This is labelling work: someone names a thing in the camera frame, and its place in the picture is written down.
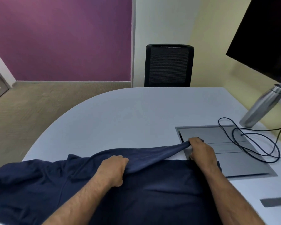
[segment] carpet floor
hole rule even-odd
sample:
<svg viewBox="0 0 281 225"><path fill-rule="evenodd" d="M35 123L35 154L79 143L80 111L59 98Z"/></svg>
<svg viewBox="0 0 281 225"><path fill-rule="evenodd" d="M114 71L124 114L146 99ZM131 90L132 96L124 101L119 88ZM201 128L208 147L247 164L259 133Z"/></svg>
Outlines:
<svg viewBox="0 0 281 225"><path fill-rule="evenodd" d="M96 95L130 82L16 82L0 97L0 167L20 162L62 114Z"/></svg>

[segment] desk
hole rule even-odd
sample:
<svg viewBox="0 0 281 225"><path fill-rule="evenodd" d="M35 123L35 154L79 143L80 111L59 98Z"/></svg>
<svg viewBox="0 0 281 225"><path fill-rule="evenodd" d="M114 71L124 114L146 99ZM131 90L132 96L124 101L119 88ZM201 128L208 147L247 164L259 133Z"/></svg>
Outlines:
<svg viewBox="0 0 281 225"><path fill-rule="evenodd" d="M246 112L221 87L134 87L110 91L80 103L58 118L38 138L24 160L53 162L67 159L68 154L90 157L111 148L175 145L180 143L176 126L217 125L221 117L238 123ZM261 123L255 127L265 129ZM271 151L272 146L262 137L254 139ZM169 159L186 157L181 151ZM263 198L281 197L281 160L271 167L278 177L231 183L268 225L281 225L281 207L264 208L260 202Z"/></svg>

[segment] mesh chair back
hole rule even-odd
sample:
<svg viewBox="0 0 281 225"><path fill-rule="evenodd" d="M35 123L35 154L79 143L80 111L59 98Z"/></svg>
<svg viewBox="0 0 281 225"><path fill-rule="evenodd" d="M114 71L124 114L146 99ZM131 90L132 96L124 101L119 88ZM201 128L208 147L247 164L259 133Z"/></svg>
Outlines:
<svg viewBox="0 0 281 225"><path fill-rule="evenodd" d="M147 45L145 87L189 87L193 59L189 45Z"/></svg>

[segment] navy blue shirt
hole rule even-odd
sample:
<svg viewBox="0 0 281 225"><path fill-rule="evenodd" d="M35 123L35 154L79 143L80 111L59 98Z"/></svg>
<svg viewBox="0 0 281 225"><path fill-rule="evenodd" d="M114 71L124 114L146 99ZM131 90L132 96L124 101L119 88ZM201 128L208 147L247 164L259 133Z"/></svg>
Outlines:
<svg viewBox="0 0 281 225"><path fill-rule="evenodd" d="M123 185L105 195L90 224L221 224L195 163L164 160L189 146L120 148L87 158L6 164L0 168L0 223L42 224L93 177L104 159L123 155L129 158Z"/></svg>

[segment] purple wall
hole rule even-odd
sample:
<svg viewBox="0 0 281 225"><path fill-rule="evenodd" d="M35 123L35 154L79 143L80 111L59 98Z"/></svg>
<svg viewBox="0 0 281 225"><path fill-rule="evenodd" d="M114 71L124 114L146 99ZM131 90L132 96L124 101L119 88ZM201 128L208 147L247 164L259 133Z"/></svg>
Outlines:
<svg viewBox="0 0 281 225"><path fill-rule="evenodd" d="M131 0L0 0L16 80L130 81Z"/></svg>

